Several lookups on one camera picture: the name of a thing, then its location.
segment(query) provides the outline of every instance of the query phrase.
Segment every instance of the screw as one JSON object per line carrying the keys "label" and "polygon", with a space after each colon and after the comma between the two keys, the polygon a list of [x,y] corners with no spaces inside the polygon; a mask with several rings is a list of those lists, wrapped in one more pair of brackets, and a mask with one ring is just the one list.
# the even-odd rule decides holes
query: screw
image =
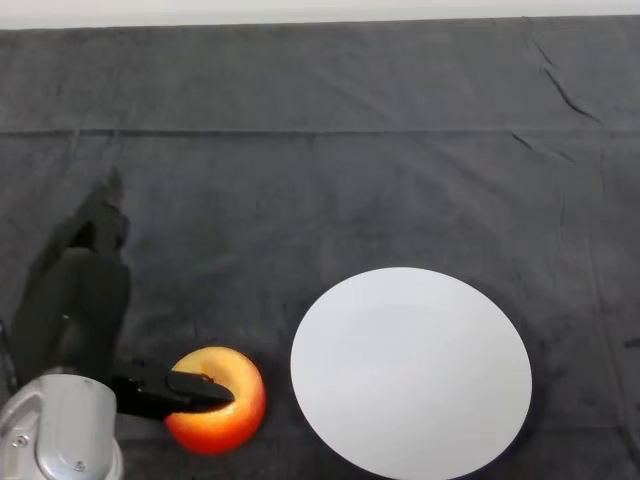
{"label": "screw", "polygon": [[11,444],[15,448],[26,447],[29,444],[29,439],[24,435],[18,435],[16,439]]}

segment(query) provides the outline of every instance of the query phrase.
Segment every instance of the dark gray cloth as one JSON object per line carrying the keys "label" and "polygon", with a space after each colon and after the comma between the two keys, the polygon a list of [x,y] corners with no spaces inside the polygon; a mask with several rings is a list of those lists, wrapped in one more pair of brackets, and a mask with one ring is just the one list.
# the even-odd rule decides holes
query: dark gray cloth
{"label": "dark gray cloth", "polygon": [[404,265],[488,295],[531,356],[533,431],[474,478],[638,479],[639,85],[637,17],[0,33],[0,314],[115,167],[120,351],[229,345],[269,400],[214,458],[120,418],[127,478],[372,478],[306,424],[289,352],[329,287]]}

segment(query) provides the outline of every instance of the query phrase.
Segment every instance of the red apple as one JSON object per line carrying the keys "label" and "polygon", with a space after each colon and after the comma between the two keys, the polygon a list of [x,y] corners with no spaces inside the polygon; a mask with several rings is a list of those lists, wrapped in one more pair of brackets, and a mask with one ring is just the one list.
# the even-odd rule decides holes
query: red apple
{"label": "red apple", "polygon": [[219,454],[246,442],[258,429],[266,408],[262,377],[247,357],[225,347],[190,353],[174,370],[204,373],[228,388],[235,400],[206,413],[173,413],[165,423],[175,439],[196,453]]}

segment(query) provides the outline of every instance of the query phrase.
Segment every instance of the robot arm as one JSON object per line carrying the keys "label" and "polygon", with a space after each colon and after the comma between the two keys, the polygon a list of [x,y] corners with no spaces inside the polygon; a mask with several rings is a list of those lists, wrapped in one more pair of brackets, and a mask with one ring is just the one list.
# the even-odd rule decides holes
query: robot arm
{"label": "robot arm", "polygon": [[14,393],[0,411],[0,480],[119,480],[117,411],[163,419],[234,400],[201,375],[114,361],[130,276],[119,253],[128,223],[109,200],[113,183],[56,232],[32,268],[11,335],[0,332]]}

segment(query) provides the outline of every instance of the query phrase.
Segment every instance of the round plate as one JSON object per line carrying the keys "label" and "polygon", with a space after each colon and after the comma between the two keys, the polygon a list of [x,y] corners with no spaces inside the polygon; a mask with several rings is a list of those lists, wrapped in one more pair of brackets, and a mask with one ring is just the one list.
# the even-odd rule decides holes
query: round plate
{"label": "round plate", "polygon": [[447,275],[352,277],[307,312],[291,351],[296,398],[345,459],[400,480],[450,479],[502,453],[531,400],[520,336],[487,297]]}

